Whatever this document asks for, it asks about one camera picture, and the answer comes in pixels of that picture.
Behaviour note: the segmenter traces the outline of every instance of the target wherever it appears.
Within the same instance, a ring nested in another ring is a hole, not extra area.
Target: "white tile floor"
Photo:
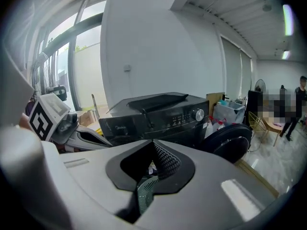
[[[291,137],[292,141],[278,137],[273,147],[276,133],[270,132],[259,148],[260,135],[256,134],[250,150],[259,149],[244,158],[280,195],[299,181],[307,164],[307,136],[299,124]]]

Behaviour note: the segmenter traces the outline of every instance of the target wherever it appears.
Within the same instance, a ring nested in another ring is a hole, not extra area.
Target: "fluorescent light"
[[[284,25],[286,36],[291,36],[293,34],[293,15],[292,9],[289,5],[283,5],[283,15],[284,15]]]
[[[283,59],[288,59],[289,58],[289,56],[290,56],[290,51],[284,51],[284,53],[283,53]]]

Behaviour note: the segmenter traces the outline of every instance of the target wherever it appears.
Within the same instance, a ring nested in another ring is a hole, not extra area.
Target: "wooden chair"
[[[263,133],[262,138],[261,138],[261,143],[262,143],[264,140],[264,135],[267,132],[267,129],[265,125],[263,124],[262,120],[258,118],[255,114],[253,114],[252,112],[248,112],[248,121],[249,121],[250,127],[254,130],[254,135],[260,132]]]

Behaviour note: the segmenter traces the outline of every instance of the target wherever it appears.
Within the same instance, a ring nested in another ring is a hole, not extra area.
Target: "printer knob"
[[[196,109],[194,111],[194,118],[197,122],[201,121],[205,117],[205,112],[202,109]]]

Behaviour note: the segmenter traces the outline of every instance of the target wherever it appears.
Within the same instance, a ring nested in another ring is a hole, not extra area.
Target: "tree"
[[[84,45],[82,48],[80,48],[79,45],[76,45],[75,53],[77,53],[77,52],[79,52],[79,51],[81,51],[81,50],[84,50],[84,49],[86,49],[86,48],[87,48],[86,45]]]

